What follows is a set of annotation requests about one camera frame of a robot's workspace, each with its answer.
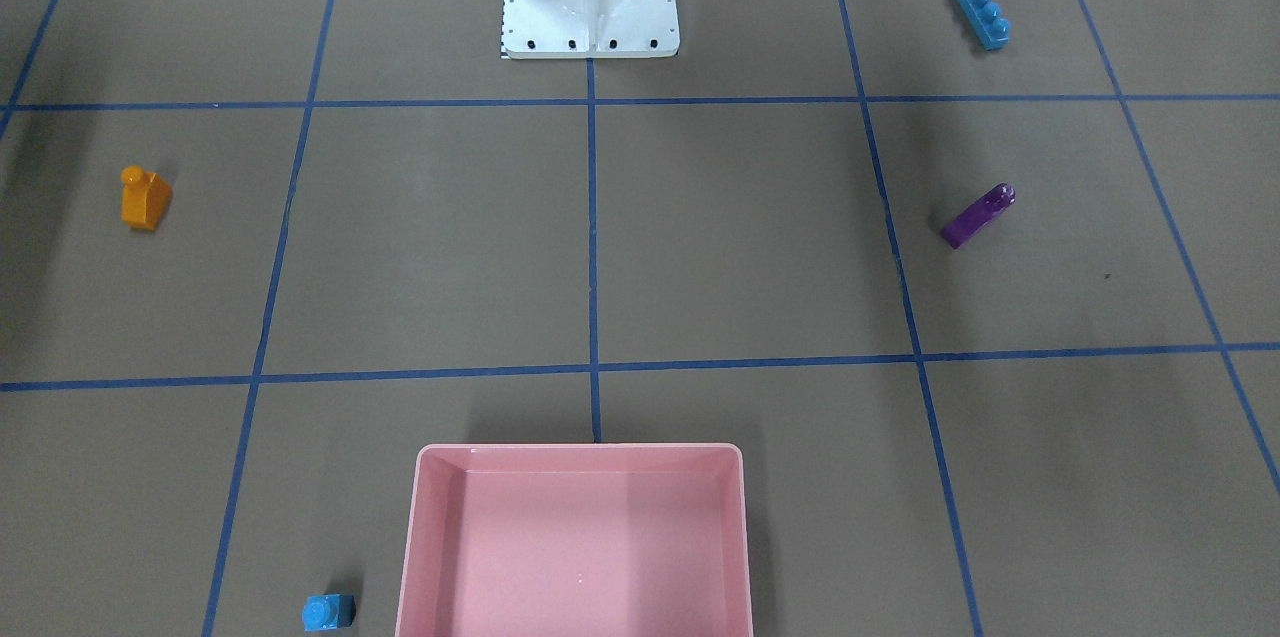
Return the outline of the purple curved block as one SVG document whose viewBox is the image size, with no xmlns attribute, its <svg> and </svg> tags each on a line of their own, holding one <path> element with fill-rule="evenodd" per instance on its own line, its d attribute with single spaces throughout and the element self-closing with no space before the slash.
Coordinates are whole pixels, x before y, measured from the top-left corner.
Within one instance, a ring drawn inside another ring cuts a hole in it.
<svg viewBox="0 0 1280 637">
<path fill-rule="evenodd" d="M 973 240 L 988 224 L 1001 217 L 1016 201 L 1016 191 L 1010 183 L 996 183 L 991 191 L 984 192 L 973 203 L 963 208 L 957 216 L 952 217 L 940 232 L 942 240 L 946 240 L 951 249 L 960 249 Z"/>
</svg>

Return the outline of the small blue block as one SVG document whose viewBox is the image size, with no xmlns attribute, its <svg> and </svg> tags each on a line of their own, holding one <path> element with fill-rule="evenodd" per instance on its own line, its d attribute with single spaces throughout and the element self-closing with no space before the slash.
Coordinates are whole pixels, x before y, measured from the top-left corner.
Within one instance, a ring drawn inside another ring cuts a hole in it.
<svg viewBox="0 0 1280 637">
<path fill-rule="evenodd" d="M 349 628 L 355 622 L 352 594 L 320 594 L 306 597 L 300 611 L 305 632 L 328 632 Z"/>
</svg>

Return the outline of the orange sloped block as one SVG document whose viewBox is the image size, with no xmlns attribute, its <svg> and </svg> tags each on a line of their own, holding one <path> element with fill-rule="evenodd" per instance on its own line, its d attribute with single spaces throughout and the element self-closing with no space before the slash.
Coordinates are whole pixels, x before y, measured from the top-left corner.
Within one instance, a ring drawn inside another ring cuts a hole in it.
<svg viewBox="0 0 1280 637">
<path fill-rule="evenodd" d="M 122 223 L 132 230 L 156 232 L 173 200 L 173 187 L 156 171 L 127 166 L 120 173 Z"/>
</svg>

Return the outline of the pink plastic box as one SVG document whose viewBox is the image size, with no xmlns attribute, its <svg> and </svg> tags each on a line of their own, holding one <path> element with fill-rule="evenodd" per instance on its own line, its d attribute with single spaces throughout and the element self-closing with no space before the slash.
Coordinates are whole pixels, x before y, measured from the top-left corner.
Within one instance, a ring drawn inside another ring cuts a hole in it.
<svg viewBox="0 0 1280 637">
<path fill-rule="evenodd" d="M 732 444 L 434 444 L 398 636 L 750 636 Z"/>
</svg>

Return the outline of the long blue stud block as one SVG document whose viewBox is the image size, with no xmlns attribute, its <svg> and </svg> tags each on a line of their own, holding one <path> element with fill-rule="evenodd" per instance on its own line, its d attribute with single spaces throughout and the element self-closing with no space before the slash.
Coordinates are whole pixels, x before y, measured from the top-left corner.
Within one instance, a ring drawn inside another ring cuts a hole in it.
<svg viewBox="0 0 1280 637">
<path fill-rule="evenodd" d="M 955 0 L 973 31 L 978 43 L 987 52 L 998 52 L 1009 43 L 1012 23 L 1004 17 L 1004 8 L 996 0 Z"/>
</svg>

